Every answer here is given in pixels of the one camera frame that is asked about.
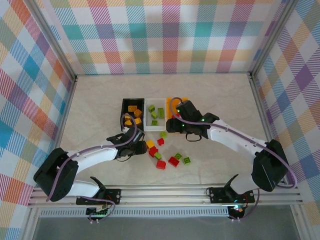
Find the white floor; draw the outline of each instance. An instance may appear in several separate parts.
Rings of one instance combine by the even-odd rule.
[[[100,75],[78,79],[60,146],[81,150],[119,134],[123,98],[175,96],[188,97],[202,114],[213,113],[248,135],[265,138],[246,74]],[[148,132],[145,140],[158,138],[158,132]],[[81,172],[79,179],[94,176],[105,185],[220,184],[252,170],[248,159],[206,139],[192,143],[183,134],[170,133],[158,149],[166,161],[180,152],[192,162],[187,166],[181,162],[177,168],[167,163],[160,170],[146,153],[127,162],[95,165]]]

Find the table surface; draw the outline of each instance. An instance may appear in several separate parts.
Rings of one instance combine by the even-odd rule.
[[[153,74],[80,76],[60,146],[65,151],[99,145],[120,133],[123,98],[187,97],[202,114],[213,113],[230,126],[265,139],[256,103],[246,74]],[[146,132],[145,140],[159,138]],[[105,185],[221,184],[235,174],[251,173],[248,159],[207,139],[187,142],[184,134],[168,133],[157,146],[166,162],[177,152],[191,159],[177,168],[169,163],[157,169],[149,154],[126,162],[107,161],[82,171],[77,179],[98,178]]]

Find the lime green block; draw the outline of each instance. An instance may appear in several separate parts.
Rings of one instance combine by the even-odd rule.
[[[183,159],[183,164],[184,165],[189,165],[190,163],[191,163],[191,161],[190,161],[189,157],[186,157],[186,158]]]
[[[158,160],[160,160],[160,159],[161,159],[161,154],[160,154],[160,153],[158,153],[158,152],[157,152],[154,156],[155,156],[155,158],[156,158],[156,159],[158,159]]]
[[[158,115],[160,119],[165,118],[165,110],[162,107],[158,108]]]
[[[155,109],[156,109],[156,107],[154,105],[150,105],[149,106],[149,112],[150,113],[152,113]]]
[[[163,138],[163,139],[166,139],[168,136],[167,132],[166,131],[162,131],[160,132],[160,137]]]
[[[174,157],[175,157],[176,159],[180,160],[180,159],[182,158],[182,155],[177,152]]]
[[[151,117],[153,117],[153,119],[156,119],[158,117],[157,113],[155,111],[153,111],[151,113]]]

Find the checkered backdrop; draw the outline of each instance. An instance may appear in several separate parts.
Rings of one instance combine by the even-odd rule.
[[[320,0],[298,2],[257,85],[320,240]]]
[[[90,75],[247,72],[281,13],[281,0],[37,3],[76,72]]]
[[[22,0],[0,0],[0,240],[15,240],[71,80]]]

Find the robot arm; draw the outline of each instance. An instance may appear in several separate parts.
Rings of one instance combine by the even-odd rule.
[[[172,118],[167,121],[166,129],[168,132],[186,134],[187,139],[189,134],[195,134],[200,139],[204,137],[219,142],[235,152],[243,154],[251,162],[251,174],[237,174],[225,185],[226,195],[231,202],[236,196],[254,189],[260,188],[271,192],[288,172],[286,166],[265,150],[276,153],[288,164],[283,148],[278,141],[265,142],[256,139],[228,126],[212,113],[202,115],[189,100],[181,102],[176,109],[180,114],[180,119]]]
[[[129,128],[126,133],[108,137],[106,141],[101,143],[100,147],[90,147],[82,151],[66,152],[62,150],[62,148],[56,148],[40,166],[33,176],[33,179],[45,194],[49,196],[54,186],[58,169],[71,157],[72,159],[65,164],[58,177],[55,190],[50,200],[56,202],[65,196],[85,196],[94,199],[105,199],[106,189],[98,179],[91,177],[91,179],[96,182],[96,184],[94,184],[93,182],[75,180],[75,178],[78,173],[93,165],[121,157],[131,157],[133,155],[146,153],[147,145],[143,140],[145,134],[138,128],[133,137],[134,133],[135,129]],[[128,144],[118,146],[127,142],[130,138],[132,138],[132,141]]]

